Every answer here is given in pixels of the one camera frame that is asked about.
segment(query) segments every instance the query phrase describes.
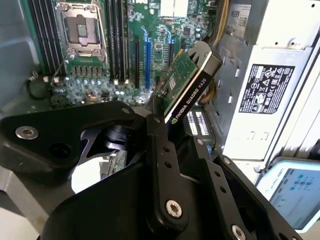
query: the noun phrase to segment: blue pcie slot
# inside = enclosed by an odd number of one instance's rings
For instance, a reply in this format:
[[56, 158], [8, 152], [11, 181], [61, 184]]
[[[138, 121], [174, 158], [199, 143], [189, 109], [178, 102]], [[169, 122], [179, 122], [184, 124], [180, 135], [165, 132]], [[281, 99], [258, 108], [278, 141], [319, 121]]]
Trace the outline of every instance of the blue pcie slot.
[[145, 88], [150, 88], [151, 41], [145, 43]]
[[144, 60], [144, 87], [150, 88], [150, 72], [151, 72], [151, 38], [148, 37], [148, 31], [144, 26], [141, 27], [144, 31], [145, 43], [145, 60]]

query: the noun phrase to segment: capacitor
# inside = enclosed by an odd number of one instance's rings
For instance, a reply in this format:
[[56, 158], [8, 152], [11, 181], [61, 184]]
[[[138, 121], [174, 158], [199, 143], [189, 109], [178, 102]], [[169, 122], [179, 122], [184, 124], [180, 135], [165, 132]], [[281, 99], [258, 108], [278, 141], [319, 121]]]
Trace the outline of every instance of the capacitor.
[[162, 79], [160, 82], [160, 88], [163, 87], [165, 85], [165, 83], [166, 83], [166, 80]]
[[168, 89], [167, 89], [167, 88], [161, 91], [161, 95], [162, 95], [163, 97], [164, 97], [165, 95], [167, 95], [167, 93], [168, 93]]

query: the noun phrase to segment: motherboard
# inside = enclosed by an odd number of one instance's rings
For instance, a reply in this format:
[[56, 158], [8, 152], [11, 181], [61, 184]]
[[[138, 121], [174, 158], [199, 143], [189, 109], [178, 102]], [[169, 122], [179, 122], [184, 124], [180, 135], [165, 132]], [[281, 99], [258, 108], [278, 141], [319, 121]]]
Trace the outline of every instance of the motherboard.
[[53, 108], [147, 103], [179, 51], [212, 32], [212, 0], [24, 0]]

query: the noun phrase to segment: screw hole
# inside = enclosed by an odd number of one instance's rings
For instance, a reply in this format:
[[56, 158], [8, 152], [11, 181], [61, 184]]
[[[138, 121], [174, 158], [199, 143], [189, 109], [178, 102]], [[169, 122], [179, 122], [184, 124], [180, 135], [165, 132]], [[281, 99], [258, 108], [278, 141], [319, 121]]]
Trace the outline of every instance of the screw hole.
[[172, 168], [172, 165], [171, 165], [170, 162], [165, 161], [165, 162], [164, 162], [164, 165], [165, 165], [168, 169]]
[[71, 148], [64, 143], [54, 143], [49, 148], [50, 153], [58, 159], [67, 159], [71, 155]]
[[221, 190], [221, 192], [223, 192], [224, 194], [227, 193], [226, 189], [225, 189], [223, 186], [220, 187], [220, 190]]
[[242, 237], [242, 232], [240, 232], [238, 229], [235, 230], [235, 233], [236, 233], [238, 236]]
[[164, 146], [162, 149], [167, 153], [170, 152], [169, 148], [167, 148], [166, 146]]
[[179, 211], [179, 209], [177, 208], [177, 206], [174, 205], [174, 204], [171, 204], [171, 205], [170, 205], [170, 208], [171, 208], [171, 210], [172, 210], [174, 213], [177, 213], [177, 212]]
[[31, 136], [32, 134], [34, 134], [34, 131], [29, 130], [29, 129], [25, 129], [22, 131], [22, 133], [26, 136]]

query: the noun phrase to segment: cable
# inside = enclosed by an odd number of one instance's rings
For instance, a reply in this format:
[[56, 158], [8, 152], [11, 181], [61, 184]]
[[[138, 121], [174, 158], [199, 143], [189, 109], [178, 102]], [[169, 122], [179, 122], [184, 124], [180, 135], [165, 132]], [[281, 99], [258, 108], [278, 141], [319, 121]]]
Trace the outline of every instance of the cable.
[[[218, 27], [213, 27], [210, 31], [210, 33], [207, 35], [209, 37], [208, 44], [211, 48], [215, 49], [216, 46], [219, 44], [224, 31], [225, 27], [228, 21], [228, 13], [229, 13], [229, 5], [230, 0], [222, 0], [219, 2], [218, 11], [217, 11], [217, 17], [215, 19], [215, 25]], [[215, 88], [215, 82], [212, 80], [208, 87], [208, 92], [201, 96], [198, 103], [200, 105], [207, 104], [215, 95], [216, 88]]]
[[223, 0], [219, 2], [217, 17], [215, 21], [213, 36], [210, 36], [209, 45], [214, 49], [220, 42], [224, 30], [228, 21], [228, 12], [229, 12], [230, 0]]
[[208, 87], [208, 92], [204, 95], [201, 96], [201, 98], [199, 99], [198, 103], [200, 105], [205, 105], [207, 104], [211, 99], [214, 98], [215, 96], [215, 93], [216, 93], [216, 86], [215, 86], [215, 81], [212, 80], [209, 84], [209, 87]]
[[30, 89], [31, 82], [32, 81], [30, 79], [25, 81], [26, 92], [28, 93], [30, 98], [32, 98], [33, 100], [44, 100], [44, 99], [46, 99], [48, 97], [48, 95], [45, 95], [45, 96], [35, 96], [35, 95], [33, 95], [33, 93], [31, 92], [31, 89]]

